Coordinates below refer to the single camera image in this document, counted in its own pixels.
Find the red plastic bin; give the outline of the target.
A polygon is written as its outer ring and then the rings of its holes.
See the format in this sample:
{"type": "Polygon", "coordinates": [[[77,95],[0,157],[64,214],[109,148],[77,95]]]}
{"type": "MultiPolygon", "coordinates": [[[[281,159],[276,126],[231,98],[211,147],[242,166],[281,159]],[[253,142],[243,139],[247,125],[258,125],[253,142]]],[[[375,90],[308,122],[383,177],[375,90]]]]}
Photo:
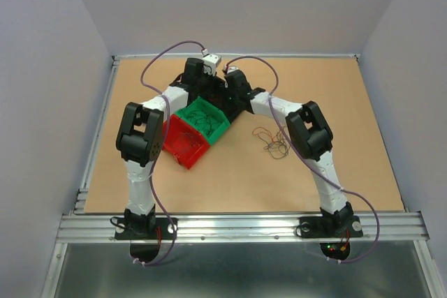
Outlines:
{"type": "Polygon", "coordinates": [[[163,131],[167,131],[163,150],[172,155],[179,165],[188,170],[210,148],[207,140],[176,114],[170,116],[169,127],[167,127],[167,122],[163,124],[163,131]]]}

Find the green plastic bin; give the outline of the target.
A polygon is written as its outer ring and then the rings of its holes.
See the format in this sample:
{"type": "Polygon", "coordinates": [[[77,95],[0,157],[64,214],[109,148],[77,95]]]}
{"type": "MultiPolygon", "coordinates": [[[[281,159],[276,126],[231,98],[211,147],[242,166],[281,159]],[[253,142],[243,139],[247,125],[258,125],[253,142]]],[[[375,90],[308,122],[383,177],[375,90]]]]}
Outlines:
{"type": "Polygon", "coordinates": [[[230,127],[225,114],[201,97],[175,114],[197,130],[210,146],[213,146],[230,127]]]}

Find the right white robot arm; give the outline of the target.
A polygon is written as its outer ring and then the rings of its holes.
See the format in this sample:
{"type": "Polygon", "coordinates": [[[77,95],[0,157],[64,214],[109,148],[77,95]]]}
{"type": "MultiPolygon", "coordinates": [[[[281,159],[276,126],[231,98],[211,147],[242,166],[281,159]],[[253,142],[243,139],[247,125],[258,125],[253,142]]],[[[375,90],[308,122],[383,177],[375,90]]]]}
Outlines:
{"type": "Polygon", "coordinates": [[[353,218],[352,206],[339,185],[332,157],[332,131],[319,106],[293,103],[262,89],[253,89],[237,67],[224,70],[224,78],[235,101],[246,111],[274,119],[288,131],[291,149],[311,170],[320,201],[321,219],[302,225],[304,234],[337,236],[353,218]]]}

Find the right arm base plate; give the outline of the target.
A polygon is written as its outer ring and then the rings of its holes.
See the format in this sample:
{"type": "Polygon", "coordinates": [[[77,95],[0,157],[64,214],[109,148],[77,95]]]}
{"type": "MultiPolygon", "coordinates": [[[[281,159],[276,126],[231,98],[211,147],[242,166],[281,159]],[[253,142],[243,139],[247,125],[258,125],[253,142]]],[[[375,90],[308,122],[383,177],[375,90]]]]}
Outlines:
{"type": "Polygon", "coordinates": [[[295,227],[295,235],[303,239],[330,239],[363,237],[360,219],[355,215],[346,218],[337,216],[301,216],[295,227]]]}

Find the black plastic bin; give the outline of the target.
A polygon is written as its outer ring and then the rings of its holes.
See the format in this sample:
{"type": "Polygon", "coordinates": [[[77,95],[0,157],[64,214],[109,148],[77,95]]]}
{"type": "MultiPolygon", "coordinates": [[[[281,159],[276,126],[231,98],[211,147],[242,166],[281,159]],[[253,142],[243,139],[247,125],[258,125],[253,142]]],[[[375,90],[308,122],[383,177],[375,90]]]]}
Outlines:
{"type": "Polygon", "coordinates": [[[244,103],[239,97],[237,89],[219,77],[212,78],[212,88],[207,93],[207,101],[219,108],[230,123],[244,111],[244,103]]]}

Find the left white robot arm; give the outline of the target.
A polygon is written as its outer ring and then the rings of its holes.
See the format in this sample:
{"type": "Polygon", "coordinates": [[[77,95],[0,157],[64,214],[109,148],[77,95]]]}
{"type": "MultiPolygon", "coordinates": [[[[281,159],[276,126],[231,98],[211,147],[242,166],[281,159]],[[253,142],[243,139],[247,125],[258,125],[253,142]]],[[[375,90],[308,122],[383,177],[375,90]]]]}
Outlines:
{"type": "Polygon", "coordinates": [[[208,52],[189,57],[164,91],[124,108],[116,148],[126,166],[129,200],[123,217],[113,221],[116,239],[147,238],[158,232],[152,175],[161,151],[191,168],[239,114],[226,81],[217,75],[220,63],[219,55],[208,52]]]}

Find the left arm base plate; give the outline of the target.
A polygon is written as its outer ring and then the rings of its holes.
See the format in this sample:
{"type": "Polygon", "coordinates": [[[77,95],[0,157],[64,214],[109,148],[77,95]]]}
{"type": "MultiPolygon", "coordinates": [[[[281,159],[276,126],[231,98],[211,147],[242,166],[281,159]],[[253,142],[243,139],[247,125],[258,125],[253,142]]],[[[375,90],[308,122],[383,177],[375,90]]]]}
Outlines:
{"type": "Polygon", "coordinates": [[[173,227],[166,217],[134,216],[128,217],[112,216],[110,224],[115,228],[114,238],[118,241],[131,240],[172,240],[173,227]]]}

